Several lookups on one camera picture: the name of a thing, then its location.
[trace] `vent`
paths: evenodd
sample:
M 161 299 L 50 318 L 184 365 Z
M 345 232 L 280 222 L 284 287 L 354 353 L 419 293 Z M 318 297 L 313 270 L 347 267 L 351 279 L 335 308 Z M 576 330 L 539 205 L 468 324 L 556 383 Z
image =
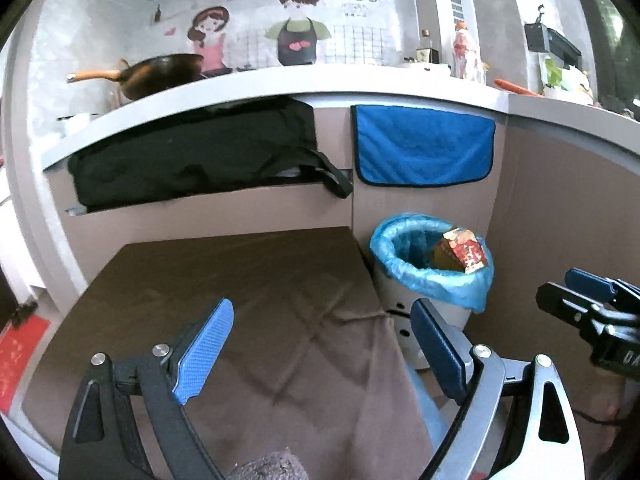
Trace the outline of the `vent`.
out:
M 453 9 L 453 23 L 465 21 L 465 11 L 462 8 L 462 0 L 451 0 L 451 9 Z

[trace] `cartoon man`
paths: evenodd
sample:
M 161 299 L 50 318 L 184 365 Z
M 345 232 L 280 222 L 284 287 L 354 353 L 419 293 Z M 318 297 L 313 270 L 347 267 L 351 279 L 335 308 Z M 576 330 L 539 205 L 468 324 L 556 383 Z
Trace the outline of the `cartoon man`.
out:
M 323 23 L 307 17 L 308 10 L 320 0 L 280 0 L 289 19 L 273 25 L 265 38 L 278 41 L 278 60 L 283 66 L 306 65 L 316 62 L 319 40 L 331 37 Z

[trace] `blue trash bag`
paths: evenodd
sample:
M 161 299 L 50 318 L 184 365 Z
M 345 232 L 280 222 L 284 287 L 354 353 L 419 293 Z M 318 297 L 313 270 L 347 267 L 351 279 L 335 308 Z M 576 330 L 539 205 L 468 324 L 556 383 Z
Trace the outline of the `blue trash bag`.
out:
M 373 233 L 369 247 L 386 275 L 407 288 L 480 313 L 494 280 L 494 260 L 484 238 L 476 237 L 488 263 L 482 269 L 465 274 L 433 268 L 433 248 L 453 227 L 439 218 L 404 213 L 383 221 Z
M 407 363 L 404 364 L 404 367 L 406 368 L 409 378 L 411 379 L 411 384 L 414 387 L 415 396 L 418 399 L 418 407 L 422 414 L 422 421 L 427 427 L 427 433 L 429 433 L 429 437 L 431 438 L 433 449 L 438 449 L 440 444 L 442 444 L 447 431 L 449 431 L 449 427 L 442 418 L 442 415 L 440 415 L 440 411 L 438 410 L 436 403 L 433 402 L 433 399 L 431 399 L 431 396 L 427 392 L 427 388 L 424 387 L 424 383 L 420 380 L 418 372 L 416 372 L 415 368 L 409 366 Z

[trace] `blue towel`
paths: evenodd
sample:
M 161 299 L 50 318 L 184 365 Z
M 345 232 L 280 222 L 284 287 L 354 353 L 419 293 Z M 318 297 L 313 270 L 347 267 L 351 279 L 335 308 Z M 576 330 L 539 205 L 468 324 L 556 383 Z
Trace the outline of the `blue towel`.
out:
M 485 178 L 495 121 L 430 108 L 352 108 L 356 170 L 372 186 L 436 187 Z

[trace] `blue gripper pad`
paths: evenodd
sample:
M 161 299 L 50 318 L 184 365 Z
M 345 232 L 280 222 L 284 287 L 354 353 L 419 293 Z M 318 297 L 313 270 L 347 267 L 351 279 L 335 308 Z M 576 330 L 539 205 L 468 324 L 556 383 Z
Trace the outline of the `blue gripper pad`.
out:
M 423 305 L 427 298 L 415 300 L 411 307 L 411 329 L 442 392 L 459 406 L 466 400 L 465 365 L 437 321 Z
M 616 297 L 616 289 L 609 280 L 575 267 L 566 272 L 564 283 L 578 294 L 601 303 L 609 303 Z
M 202 390 L 233 323 L 234 306 L 229 300 L 224 299 L 220 301 L 180 359 L 173 392 L 175 399 L 182 406 Z

